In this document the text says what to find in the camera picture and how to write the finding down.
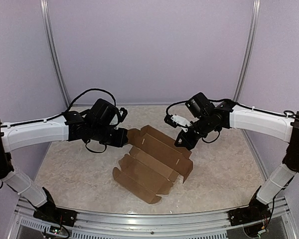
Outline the brown cardboard box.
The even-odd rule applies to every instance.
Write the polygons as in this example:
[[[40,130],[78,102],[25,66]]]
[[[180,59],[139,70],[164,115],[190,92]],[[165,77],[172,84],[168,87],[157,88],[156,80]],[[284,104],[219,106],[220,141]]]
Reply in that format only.
[[[170,193],[178,176],[186,180],[193,170],[191,151],[150,125],[127,132],[129,153],[112,171],[113,179],[148,204]]]

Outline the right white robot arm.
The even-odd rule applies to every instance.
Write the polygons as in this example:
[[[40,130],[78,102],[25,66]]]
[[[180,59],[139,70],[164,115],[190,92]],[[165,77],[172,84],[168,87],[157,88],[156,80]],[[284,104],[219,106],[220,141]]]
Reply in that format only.
[[[165,121],[181,128],[175,141],[177,147],[192,150],[199,140],[208,143],[206,138],[211,132],[220,133],[223,129],[243,131],[249,138],[267,173],[245,209],[248,220],[257,220],[299,174],[299,111],[268,111],[232,99],[212,100],[202,92],[183,104],[195,120],[166,110]]]

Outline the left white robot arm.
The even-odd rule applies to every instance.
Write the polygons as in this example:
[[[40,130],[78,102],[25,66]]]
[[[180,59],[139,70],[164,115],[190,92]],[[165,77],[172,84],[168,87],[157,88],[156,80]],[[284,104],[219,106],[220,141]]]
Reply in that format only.
[[[12,153],[37,145],[77,140],[85,145],[95,141],[105,148],[121,148],[128,143],[128,131],[119,124],[127,114],[125,108],[98,99],[82,112],[67,109],[50,118],[5,123],[0,120],[0,181],[26,198],[47,220],[56,221],[60,211],[51,194],[14,164]]]

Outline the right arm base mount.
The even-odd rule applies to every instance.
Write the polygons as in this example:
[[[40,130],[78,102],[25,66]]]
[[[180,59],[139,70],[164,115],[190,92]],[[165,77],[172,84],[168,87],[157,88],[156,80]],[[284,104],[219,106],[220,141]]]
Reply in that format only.
[[[228,217],[230,220],[231,226],[238,226],[242,224],[247,224],[265,218],[269,218],[271,211],[269,210],[268,205],[264,206],[247,206],[236,208],[228,212]]]

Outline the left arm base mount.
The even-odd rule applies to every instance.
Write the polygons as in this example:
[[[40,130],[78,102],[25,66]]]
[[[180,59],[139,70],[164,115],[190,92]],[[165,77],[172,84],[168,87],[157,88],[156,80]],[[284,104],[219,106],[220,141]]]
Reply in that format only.
[[[53,209],[36,209],[33,217],[46,222],[73,227],[77,214],[77,211],[56,207]]]

